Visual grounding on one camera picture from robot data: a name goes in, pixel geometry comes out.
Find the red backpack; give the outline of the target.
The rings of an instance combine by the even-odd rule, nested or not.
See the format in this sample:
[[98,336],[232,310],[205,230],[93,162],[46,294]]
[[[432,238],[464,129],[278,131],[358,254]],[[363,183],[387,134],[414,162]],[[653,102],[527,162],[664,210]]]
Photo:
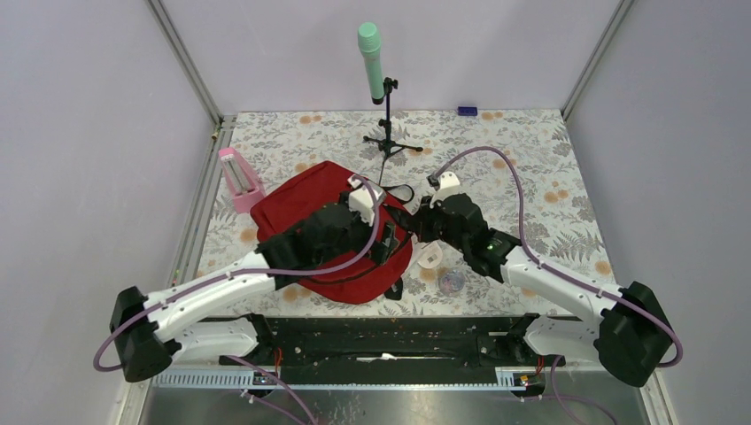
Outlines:
[[406,244],[385,266],[372,261],[372,244],[381,220],[406,209],[386,193],[370,227],[351,212],[346,197],[353,174],[324,161],[291,178],[257,203],[250,215],[258,227],[256,251],[275,271],[281,289],[292,283],[332,301],[351,305],[380,297],[409,267],[413,244]]

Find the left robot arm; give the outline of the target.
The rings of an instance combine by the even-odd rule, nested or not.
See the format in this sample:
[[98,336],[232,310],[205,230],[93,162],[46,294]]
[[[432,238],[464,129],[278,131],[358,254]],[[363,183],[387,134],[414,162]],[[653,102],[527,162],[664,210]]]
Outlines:
[[357,286],[363,280],[366,290],[381,296],[410,257],[411,236],[390,209],[329,203],[203,278],[149,293],[136,286],[121,290],[95,369],[121,371],[126,382],[139,383],[181,359],[245,356],[255,364],[267,362],[275,341],[252,320],[209,321],[209,316],[307,280],[347,297],[361,294]]

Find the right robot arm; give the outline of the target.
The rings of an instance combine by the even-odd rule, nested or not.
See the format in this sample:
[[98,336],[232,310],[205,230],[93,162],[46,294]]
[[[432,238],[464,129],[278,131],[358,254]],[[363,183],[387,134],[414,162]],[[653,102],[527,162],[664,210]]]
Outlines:
[[540,355],[597,361],[622,383],[642,387],[672,344],[672,327],[648,286],[599,284],[534,260],[519,238],[490,227],[466,194],[437,202],[423,197],[404,226],[422,242],[451,246],[475,273],[532,290],[574,315],[568,321],[526,314],[507,342],[516,363],[529,365]]

